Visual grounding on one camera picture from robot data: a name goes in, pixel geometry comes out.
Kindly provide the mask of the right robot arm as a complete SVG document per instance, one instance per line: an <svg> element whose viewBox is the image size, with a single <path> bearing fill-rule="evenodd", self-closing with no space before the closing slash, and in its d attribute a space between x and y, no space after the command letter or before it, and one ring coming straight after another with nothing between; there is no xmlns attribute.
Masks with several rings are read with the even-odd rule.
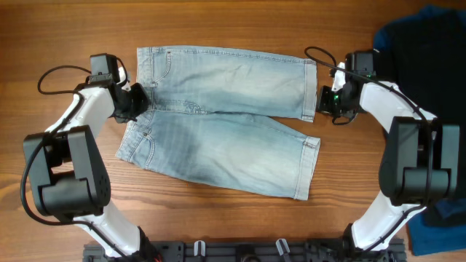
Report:
<svg viewBox="0 0 466 262"><path fill-rule="evenodd" d="M324 86L317 111L333 119L371 114L387 133L379 167L380 191L362 217L339 239L309 244L312 261L399 261L404 243L397 232L428 205L457 187L460 127L440 122L390 82Z"/></svg>

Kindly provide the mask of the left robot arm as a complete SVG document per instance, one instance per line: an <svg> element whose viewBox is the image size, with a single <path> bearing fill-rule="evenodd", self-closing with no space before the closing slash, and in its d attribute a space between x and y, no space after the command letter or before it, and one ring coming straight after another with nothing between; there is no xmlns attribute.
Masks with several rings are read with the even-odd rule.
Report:
<svg viewBox="0 0 466 262"><path fill-rule="evenodd" d="M23 209L41 224L84 230L108 261L160 261L143 230L111 201L110 178L95 142L108 118L125 122L146 107L141 86L131 85L125 73L93 74L72 94L55 124L23 141Z"/></svg>

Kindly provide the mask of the light blue denim shorts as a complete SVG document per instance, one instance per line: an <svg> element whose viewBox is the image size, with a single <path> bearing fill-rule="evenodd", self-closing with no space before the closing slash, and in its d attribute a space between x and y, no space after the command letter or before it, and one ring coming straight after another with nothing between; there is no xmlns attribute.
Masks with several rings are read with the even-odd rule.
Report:
<svg viewBox="0 0 466 262"><path fill-rule="evenodd" d="M173 178L307 200L320 139L281 123L312 122L313 60L244 49L140 47L149 107L127 124L117 156Z"/></svg>

